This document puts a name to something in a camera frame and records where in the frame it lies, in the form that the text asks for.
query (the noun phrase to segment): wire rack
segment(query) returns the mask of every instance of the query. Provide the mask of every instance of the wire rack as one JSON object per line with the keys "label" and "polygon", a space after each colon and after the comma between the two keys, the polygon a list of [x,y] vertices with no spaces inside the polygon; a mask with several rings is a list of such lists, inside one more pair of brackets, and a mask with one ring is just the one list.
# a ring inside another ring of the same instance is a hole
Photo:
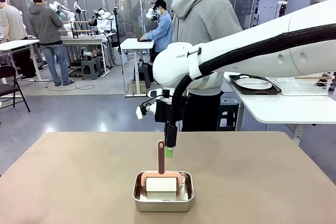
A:
{"label": "wire rack", "polygon": [[334,72],[323,73],[319,77],[268,78],[282,89],[283,95],[328,95]]}

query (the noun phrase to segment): black tray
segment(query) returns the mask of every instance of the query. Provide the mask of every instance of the black tray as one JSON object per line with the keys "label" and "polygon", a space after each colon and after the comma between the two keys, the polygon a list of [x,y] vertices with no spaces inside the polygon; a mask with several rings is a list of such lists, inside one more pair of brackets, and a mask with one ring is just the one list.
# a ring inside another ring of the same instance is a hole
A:
{"label": "black tray", "polygon": [[[237,84],[237,80],[240,79],[240,76],[249,76],[250,78],[254,78],[254,79],[260,79],[260,80],[264,80],[264,81],[268,81],[269,83],[272,84],[272,87],[269,89],[264,89],[264,90],[256,90],[256,89],[248,89],[248,88],[243,88],[241,86],[239,86]],[[279,88],[278,86],[276,86],[274,83],[272,83],[271,81],[267,80],[264,77],[260,77],[260,76],[251,76],[249,74],[239,74],[239,75],[235,75],[235,76],[229,76],[229,78],[231,79],[231,81],[233,82],[234,86],[236,87],[236,89],[238,89],[238,91],[242,94],[250,94],[250,95],[275,95],[278,93],[281,93],[281,88]]]}

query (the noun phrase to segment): gray hoodie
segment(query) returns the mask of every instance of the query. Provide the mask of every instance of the gray hoodie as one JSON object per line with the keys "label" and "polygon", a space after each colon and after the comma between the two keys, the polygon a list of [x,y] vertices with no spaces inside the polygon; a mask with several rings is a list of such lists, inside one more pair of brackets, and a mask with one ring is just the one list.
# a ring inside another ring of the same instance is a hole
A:
{"label": "gray hoodie", "polygon": [[[240,32],[237,15],[229,0],[173,0],[173,42],[189,42],[193,46]],[[205,84],[209,79],[203,78]],[[224,73],[219,72],[214,88],[189,90],[198,95],[221,92]]]}
{"label": "gray hoodie", "polygon": [[62,21],[51,8],[35,4],[29,9],[29,22],[41,45],[61,41],[57,28],[62,27]]}

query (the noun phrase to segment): workbench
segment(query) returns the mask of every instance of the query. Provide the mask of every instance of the workbench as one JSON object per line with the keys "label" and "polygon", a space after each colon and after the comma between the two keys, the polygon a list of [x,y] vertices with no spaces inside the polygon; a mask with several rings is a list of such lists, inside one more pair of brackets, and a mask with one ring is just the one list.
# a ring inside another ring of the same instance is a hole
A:
{"label": "workbench", "polygon": [[229,76],[238,73],[225,72],[224,78],[239,96],[240,104],[236,130],[241,130],[244,109],[261,123],[294,124],[293,140],[299,144],[305,125],[336,124],[336,101],[327,95],[244,95]]}
{"label": "workbench", "polygon": [[[95,37],[87,36],[87,35],[79,35],[78,38],[74,39],[70,36],[61,36],[62,42],[64,46],[70,45],[70,46],[101,46],[101,53],[103,55],[103,64],[104,64],[104,74],[101,77],[105,77],[109,74],[110,70],[108,69],[107,65],[111,66],[108,61],[110,60],[112,62],[112,51],[110,46],[110,36],[105,35],[96,35]],[[73,52],[67,52],[67,55],[73,55]]]}
{"label": "workbench", "polygon": [[133,50],[134,51],[134,72],[135,72],[135,83],[136,83],[136,94],[126,94],[126,97],[145,97],[147,94],[140,94],[140,80],[139,80],[139,68],[138,68],[138,53],[140,58],[143,57],[143,51],[152,49],[154,47],[154,40],[147,42],[139,42],[138,39],[126,39],[120,45],[121,50]]}
{"label": "workbench", "polygon": [[182,132],[169,170],[193,177],[189,212],[138,212],[154,132],[45,133],[0,177],[0,223],[335,224],[336,186],[281,132]]}
{"label": "workbench", "polygon": [[[34,68],[35,68],[35,72],[37,76],[37,79],[29,80],[29,81],[51,81],[49,79],[45,79],[45,80],[41,79],[41,75],[38,70],[37,61],[36,61],[35,53],[34,53],[34,48],[37,54],[40,53],[39,48],[37,47],[38,43],[39,43],[38,39],[13,40],[10,42],[1,43],[0,44],[0,56],[14,53],[15,50],[13,49],[15,48],[28,46],[30,49],[30,55],[31,55],[31,58],[33,59],[33,64],[34,64]],[[4,84],[7,83],[5,78],[2,79],[2,82]]]}

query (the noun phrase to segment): cardboard box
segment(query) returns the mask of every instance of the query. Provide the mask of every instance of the cardboard box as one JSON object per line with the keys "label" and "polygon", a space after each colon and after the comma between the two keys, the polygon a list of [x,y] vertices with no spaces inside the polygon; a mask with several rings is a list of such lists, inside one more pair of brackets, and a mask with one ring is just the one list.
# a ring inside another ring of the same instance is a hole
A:
{"label": "cardboard box", "polygon": [[[140,94],[146,94],[146,82],[140,81],[139,83],[140,83]],[[132,94],[136,94],[137,85],[135,81],[132,81],[131,87],[132,87]]]}

